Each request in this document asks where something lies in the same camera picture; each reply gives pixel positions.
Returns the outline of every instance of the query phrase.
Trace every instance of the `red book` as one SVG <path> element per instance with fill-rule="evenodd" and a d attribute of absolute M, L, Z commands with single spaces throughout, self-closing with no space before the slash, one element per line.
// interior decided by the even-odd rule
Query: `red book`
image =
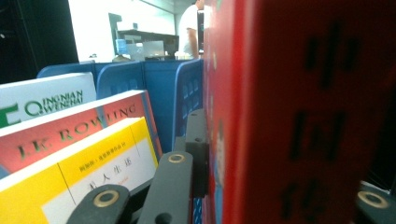
<path fill-rule="evenodd" d="M 145 117 L 159 159 L 162 155 L 147 91 L 126 91 L 0 129 L 0 177 L 125 118 Z"/>
<path fill-rule="evenodd" d="M 206 1 L 205 223 L 349 223 L 396 78 L 393 1 Z"/>

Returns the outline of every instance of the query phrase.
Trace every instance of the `book spine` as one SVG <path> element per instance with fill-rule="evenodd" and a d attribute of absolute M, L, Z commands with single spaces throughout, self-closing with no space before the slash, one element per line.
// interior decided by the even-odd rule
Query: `book spine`
<path fill-rule="evenodd" d="M 212 8 L 209 220 L 350 222 L 394 90 L 395 5 L 223 1 Z"/>

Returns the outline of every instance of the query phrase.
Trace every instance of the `book cover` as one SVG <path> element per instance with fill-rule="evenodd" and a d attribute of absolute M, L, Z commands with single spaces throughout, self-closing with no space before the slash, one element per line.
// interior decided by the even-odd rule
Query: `book cover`
<path fill-rule="evenodd" d="M 92 73 L 70 73 L 0 85 L 0 129 L 96 100 Z"/>
<path fill-rule="evenodd" d="M 394 90 L 390 1 L 206 0 L 205 223 L 349 223 Z"/>
<path fill-rule="evenodd" d="M 92 189 L 128 190 L 150 180 L 158 161 L 144 118 L 128 118 L 0 180 L 2 223 L 65 223 Z"/>
<path fill-rule="evenodd" d="M 0 129 L 4 177 L 125 118 L 145 117 L 158 158 L 162 155 L 147 91 L 126 91 L 102 100 Z"/>

